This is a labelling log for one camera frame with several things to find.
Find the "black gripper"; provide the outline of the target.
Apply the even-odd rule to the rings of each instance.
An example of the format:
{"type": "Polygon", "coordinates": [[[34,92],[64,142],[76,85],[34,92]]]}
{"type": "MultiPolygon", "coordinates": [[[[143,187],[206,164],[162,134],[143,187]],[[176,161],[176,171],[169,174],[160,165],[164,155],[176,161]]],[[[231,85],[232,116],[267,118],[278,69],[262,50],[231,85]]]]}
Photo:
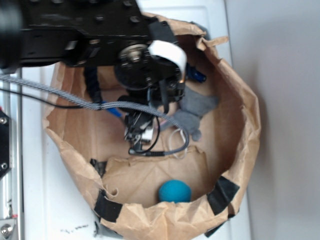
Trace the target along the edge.
{"type": "MultiPolygon", "coordinates": [[[[119,83],[127,95],[119,101],[140,104],[164,114],[170,103],[184,96],[187,56],[177,41],[154,40],[151,44],[134,44],[118,54],[120,63],[114,67],[119,83]]],[[[159,117],[141,110],[124,107],[124,138],[131,150],[152,149],[158,141],[154,129],[160,127],[159,117]]]]}

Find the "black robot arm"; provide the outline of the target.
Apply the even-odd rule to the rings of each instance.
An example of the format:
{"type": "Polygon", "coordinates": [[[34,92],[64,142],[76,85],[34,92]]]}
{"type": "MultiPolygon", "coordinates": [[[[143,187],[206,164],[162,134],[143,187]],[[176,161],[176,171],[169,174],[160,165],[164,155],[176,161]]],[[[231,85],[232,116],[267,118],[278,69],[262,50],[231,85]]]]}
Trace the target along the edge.
{"type": "Polygon", "coordinates": [[[75,108],[126,111],[131,155],[144,150],[153,122],[167,120],[169,104],[184,95],[187,56],[166,21],[145,16],[134,0],[3,0],[0,3],[0,79],[46,91],[75,108]],[[92,102],[33,81],[15,78],[23,67],[62,62],[83,67],[92,102]]]}

